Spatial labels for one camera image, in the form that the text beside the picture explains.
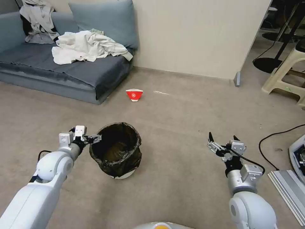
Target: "trash can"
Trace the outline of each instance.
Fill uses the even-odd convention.
[[[90,145],[90,155],[103,172],[115,179],[129,177],[139,167],[142,153],[141,137],[125,122],[109,124],[98,131],[98,143]]]

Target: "gray fabric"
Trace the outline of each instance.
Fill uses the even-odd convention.
[[[79,32],[79,27],[73,19],[71,13],[53,12],[51,14],[54,26],[60,35],[65,32]]]
[[[18,85],[21,87],[27,87],[39,91],[44,91],[52,94],[61,95],[68,98],[73,98],[85,102],[90,102],[94,104],[101,104],[108,95],[103,95],[96,100],[95,88],[91,87],[87,90],[69,87],[67,85],[58,84],[57,80],[46,81],[43,77],[37,79],[37,76],[30,74],[18,75],[16,72],[1,72],[0,69],[0,80],[6,83]]]
[[[51,54],[54,45],[24,43],[6,50],[0,53],[0,71],[25,72],[57,81],[81,82],[94,87],[99,98],[115,88],[131,69],[131,63],[122,56],[57,65]]]
[[[24,42],[25,34],[19,12],[0,15],[0,52]]]
[[[125,47],[133,49],[138,47],[132,0],[100,4],[69,3],[69,6],[81,30],[101,30],[106,36]]]

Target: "plastic stool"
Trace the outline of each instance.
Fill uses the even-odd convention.
[[[291,51],[291,53],[281,63],[281,65],[273,70],[271,76],[262,87],[262,91],[269,94],[273,89],[279,88],[284,91],[297,94],[300,97],[297,104],[301,107],[305,107],[305,83],[302,87],[298,87],[282,81],[286,74],[297,75],[299,77],[305,78],[305,73],[291,70],[295,63],[302,60],[305,60],[305,40],[299,41],[296,47]]]

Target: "black cable on floor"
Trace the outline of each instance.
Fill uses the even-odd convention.
[[[260,140],[260,143],[258,143],[258,149],[260,150],[261,155],[262,155],[263,158],[264,158],[270,165],[272,165],[276,170],[279,170],[279,169],[278,169],[274,164],[272,164],[272,162],[269,161],[269,160],[265,157],[265,155],[263,154],[263,152],[261,151],[261,143],[262,143],[264,140],[266,140],[267,138],[269,138],[269,137],[271,137],[271,136],[273,136],[273,135],[287,133],[287,132],[289,132],[289,131],[292,131],[292,130],[297,129],[297,128],[302,127],[302,126],[305,126],[305,124],[302,124],[302,125],[293,127],[293,128],[291,128],[291,129],[289,129],[289,130],[286,130],[286,131],[282,131],[282,132],[270,134],[270,135],[268,135],[267,137],[265,137],[265,138],[263,138],[262,140]]]
[[[276,40],[273,42],[273,44],[270,46],[270,48],[268,48],[268,49],[267,49],[266,51],[264,51],[261,55],[259,55],[259,56],[256,57],[254,60],[252,60],[252,63],[253,63],[256,59],[258,59],[258,58],[260,58],[262,55],[264,55],[266,52],[268,52],[268,51],[274,46],[275,43],[276,43]]]
[[[40,151],[40,153],[38,154],[38,161],[37,162],[39,162],[41,153],[43,153],[43,152],[51,153],[52,151],[48,151],[48,150]]]
[[[255,165],[261,167],[261,168],[263,169],[263,171],[262,171],[263,174],[262,174],[262,175],[264,175],[264,173],[265,173],[266,170],[265,170],[265,168],[264,168],[261,164],[258,164],[258,163],[254,162],[254,161],[251,161],[251,160],[245,158],[244,156],[240,155],[239,153],[235,152],[235,151],[232,150],[232,149],[230,149],[230,150],[231,150],[233,153],[235,153],[237,156],[239,156],[239,157],[241,157],[242,159],[244,159],[245,161],[248,161],[248,162],[250,162],[250,163],[252,163],[252,164],[255,164]]]
[[[274,46],[275,42],[276,42],[276,41],[273,42],[273,44],[270,46],[270,48],[268,48],[268,49],[267,49],[266,51],[264,51],[261,55],[259,55],[259,56],[256,57],[254,60],[252,60],[252,63],[253,63],[256,59],[258,59],[258,58],[260,58],[262,55],[264,55],[264,53],[266,53],[267,51],[269,51],[269,50]]]

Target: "beige carpet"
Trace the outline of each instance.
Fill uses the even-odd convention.
[[[29,181],[38,152],[57,149],[60,132],[86,125],[93,134],[125,121],[142,138],[140,167],[126,180],[113,180],[86,148],[62,187],[49,229],[130,229],[157,220],[197,229],[235,228],[225,165],[206,147],[208,132],[221,144],[238,136],[248,147],[245,156],[269,172],[273,168],[260,156],[259,140],[305,121],[295,100],[261,92],[268,74],[251,60],[269,44],[255,42],[240,88],[228,80],[135,68],[97,106],[1,83],[0,212]],[[139,102],[128,99],[125,90],[130,88],[144,90]],[[279,168],[290,169],[287,148],[303,133],[305,128],[272,137],[262,150]],[[300,228],[267,175],[258,190],[275,209],[278,228]]]

